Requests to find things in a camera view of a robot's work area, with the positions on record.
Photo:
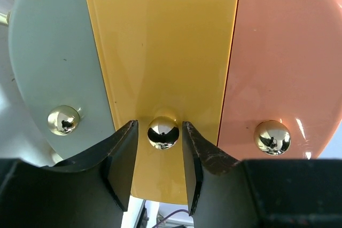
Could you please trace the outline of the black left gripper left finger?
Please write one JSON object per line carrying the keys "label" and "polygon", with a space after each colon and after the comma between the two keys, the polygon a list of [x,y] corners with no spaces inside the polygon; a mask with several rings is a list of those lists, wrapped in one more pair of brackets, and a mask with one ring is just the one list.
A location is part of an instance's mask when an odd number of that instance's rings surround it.
{"label": "black left gripper left finger", "polygon": [[45,167],[52,204],[40,227],[120,227],[128,209],[138,143],[131,120],[87,150]]}

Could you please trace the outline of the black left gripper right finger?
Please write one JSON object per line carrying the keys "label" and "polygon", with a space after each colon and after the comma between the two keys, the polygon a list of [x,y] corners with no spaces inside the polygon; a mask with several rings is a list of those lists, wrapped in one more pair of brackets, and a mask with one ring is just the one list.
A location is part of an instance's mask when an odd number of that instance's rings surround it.
{"label": "black left gripper right finger", "polygon": [[182,123],[188,211],[195,227],[256,227],[246,170],[238,160]]}

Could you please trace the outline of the gold knob orange drawer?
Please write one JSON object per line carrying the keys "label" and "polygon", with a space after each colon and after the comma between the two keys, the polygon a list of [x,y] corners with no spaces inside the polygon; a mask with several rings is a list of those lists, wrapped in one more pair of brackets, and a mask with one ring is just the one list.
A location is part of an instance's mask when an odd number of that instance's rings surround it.
{"label": "gold knob orange drawer", "polygon": [[270,156],[284,154],[291,145],[288,128],[274,120],[264,121],[254,131],[254,142],[260,151]]}

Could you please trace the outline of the gold knob yellow drawer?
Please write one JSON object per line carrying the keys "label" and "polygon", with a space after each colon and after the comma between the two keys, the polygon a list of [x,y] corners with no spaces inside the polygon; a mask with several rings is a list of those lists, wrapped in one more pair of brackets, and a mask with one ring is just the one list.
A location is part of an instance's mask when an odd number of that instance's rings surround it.
{"label": "gold knob yellow drawer", "polygon": [[176,145],[180,137],[177,113],[171,108],[159,108],[147,128],[149,143],[158,150],[168,150]]}

